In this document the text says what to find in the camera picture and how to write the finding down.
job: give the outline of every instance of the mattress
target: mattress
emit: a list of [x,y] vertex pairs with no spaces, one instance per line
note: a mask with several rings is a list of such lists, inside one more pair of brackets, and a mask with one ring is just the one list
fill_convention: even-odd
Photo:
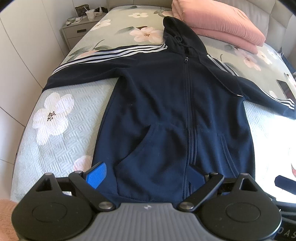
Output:
[[[163,18],[170,9],[122,6],[112,9],[71,50],[63,63],[98,50],[163,41]],[[279,99],[286,99],[277,79],[296,96],[296,82],[280,56],[267,44],[258,55],[215,39],[200,37],[208,53],[239,76]],[[46,90],[25,129],[16,158],[11,199],[20,201],[45,173],[67,176],[90,168],[100,123],[117,78]],[[244,103],[255,148],[255,175],[264,191],[278,201],[296,203],[295,195],[274,185],[278,175],[296,180],[296,120],[268,108]]]

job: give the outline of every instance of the drawer handle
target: drawer handle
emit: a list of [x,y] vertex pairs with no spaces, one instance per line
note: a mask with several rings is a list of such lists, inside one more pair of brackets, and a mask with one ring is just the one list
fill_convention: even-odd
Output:
[[77,30],[77,33],[83,33],[83,32],[86,32],[86,28],[85,29]]

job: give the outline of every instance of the bed sheet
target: bed sheet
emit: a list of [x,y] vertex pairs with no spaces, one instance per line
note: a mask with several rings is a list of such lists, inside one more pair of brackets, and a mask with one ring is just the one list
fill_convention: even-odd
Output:
[[[114,8],[82,38],[63,63],[98,50],[158,44],[163,41],[163,18],[171,14],[170,9],[151,6]],[[258,47],[258,55],[253,55],[222,41],[200,38],[211,56],[270,95],[286,99],[276,79],[287,82],[296,95],[296,82],[280,56],[267,44]],[[17,154],[13,201],[20,201],[45,172],[61,177],[91,166],[99,126],[116,81],[117,78],[65,86],[42,93]],[[296,121],[250,102],[244,105],[255,147],[256,181],[278,201],[296,203],[295,195],[274,185],[278,175],[296,180]]]

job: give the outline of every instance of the kangaroo pocket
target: kangaroo pocket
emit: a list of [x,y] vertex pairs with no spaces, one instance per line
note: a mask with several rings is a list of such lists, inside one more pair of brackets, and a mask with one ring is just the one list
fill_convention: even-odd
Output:
[[187,131],[153,124],[140,144],[114,171],[118,194],[146,202],[179,202],[183,198]]
[[198,129],[196,166],[206,173],[218,172],[225,177],[237,177],[238,171],[232,161],[223,134]]

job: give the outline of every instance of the headboard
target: headboard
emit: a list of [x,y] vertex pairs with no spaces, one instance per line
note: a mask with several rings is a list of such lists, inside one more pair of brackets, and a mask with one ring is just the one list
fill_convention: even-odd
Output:
[[[266,43],[279,51],[283,45],[292,12],[279,0],[216,0],[242,10],[265,35]],[[108,9],[125,5],[148,5],[171,8],[172,0],[107,0]],[[290,41],[290,54],[294,40]]]

